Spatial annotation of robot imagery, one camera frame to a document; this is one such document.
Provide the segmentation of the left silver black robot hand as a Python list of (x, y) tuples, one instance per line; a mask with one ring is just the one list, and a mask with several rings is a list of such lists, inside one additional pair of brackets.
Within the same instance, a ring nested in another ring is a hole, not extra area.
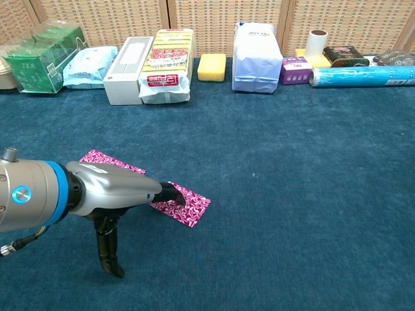
[(159, 182), (123, 167), (72, 161), (66, 165), (79, 193), (71, 213), (94, 224), (103, 270), (125, 276), (117, 260), (117, 223), (127, 210), (139, 205), (174, 201), (186, 204), (183, 194), (168, 182)]

